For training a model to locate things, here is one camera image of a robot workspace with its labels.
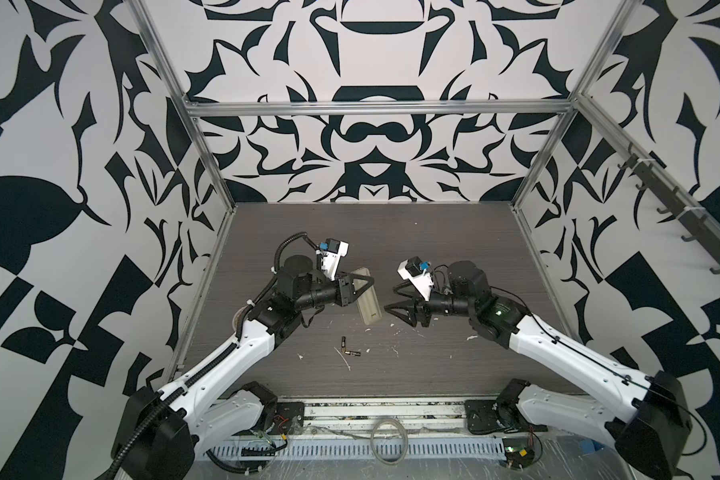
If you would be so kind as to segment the white remote control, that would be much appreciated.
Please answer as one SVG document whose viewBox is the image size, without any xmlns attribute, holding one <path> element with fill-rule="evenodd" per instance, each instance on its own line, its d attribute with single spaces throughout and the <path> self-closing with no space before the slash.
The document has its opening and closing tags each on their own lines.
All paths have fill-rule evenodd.
<svg viewBox="0 0 720 480">
<path fill-rule="evenodd" d="M 366 326 L 373 325 L 382 319 L 382 309 L 374 286 L 356 301 L 356 305 Z"/>
</svg>

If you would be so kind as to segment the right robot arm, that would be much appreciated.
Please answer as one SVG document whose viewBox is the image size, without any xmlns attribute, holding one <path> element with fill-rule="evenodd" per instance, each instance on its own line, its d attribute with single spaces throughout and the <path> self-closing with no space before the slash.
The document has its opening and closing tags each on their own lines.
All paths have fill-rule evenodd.
<svg viewBox="0 0 720 480">
<path fill-rule="evenodd" d="M 615 450 L 651 479 L 671 479 L 692 432 L 681 383 L 671 374 L 646 374 L 575 341 L 534 314 L 517 295 L 489 284 L 471 261 L 446 269 L 439 286 L 435 267 L 418 257 L 397 268 L 401 301 L 385 311 L 412 327 L 436 315 L 463 317 L 481 338 L 534 360 L 584 392 L 583 397 L 513 379 L 494 400 L 492 431 L 553 427 Z"/>
</svg>

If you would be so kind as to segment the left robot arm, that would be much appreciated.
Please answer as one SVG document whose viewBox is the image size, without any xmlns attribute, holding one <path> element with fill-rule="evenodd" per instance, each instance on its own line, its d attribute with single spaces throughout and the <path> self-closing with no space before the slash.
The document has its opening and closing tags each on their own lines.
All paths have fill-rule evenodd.
<svg viewBox="0 0 720 480">
<path fill-rule="evenodd" d="M 307 324 L 304 311 L 351 305 L 373 285 L 368 275 L 328 277 L 311 258 L 289 257 L 262 295 L 243 308 L 229 339 L 175 380 L 130 396 L 102 478 L 124 472 L 131 479 L 182 479 L 197 457 L 231 435 L 268 429 L 277 405 L 268 388 L 250 382 L 227 400 L 221 395 Z"/>
</svg>

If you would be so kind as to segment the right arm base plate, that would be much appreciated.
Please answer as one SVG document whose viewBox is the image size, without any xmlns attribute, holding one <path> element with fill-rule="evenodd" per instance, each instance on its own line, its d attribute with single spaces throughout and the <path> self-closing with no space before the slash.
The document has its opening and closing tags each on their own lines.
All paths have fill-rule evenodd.
<svg viewBox="0 0 720 480">
<path fill-rule="evenodd" d="M 464 409 L 466 428 L 473 435 L 548 431 L 545 425 L 530 423 L 514 404 L 507 402 L 470 399 L 464 402 Z"/>
</svg>

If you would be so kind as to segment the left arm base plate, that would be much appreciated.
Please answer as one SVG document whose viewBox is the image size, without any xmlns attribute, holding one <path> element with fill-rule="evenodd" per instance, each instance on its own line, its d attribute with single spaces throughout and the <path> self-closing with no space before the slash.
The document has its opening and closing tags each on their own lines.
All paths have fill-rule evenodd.
<svg viewBox="0 0 720 480">
<path fill-rule="evenodd" d="M 306 404 L 301 401 L 279 401 L 267 405 L 247 432 L 289 434 L 303 427 Z"/>
</svg>

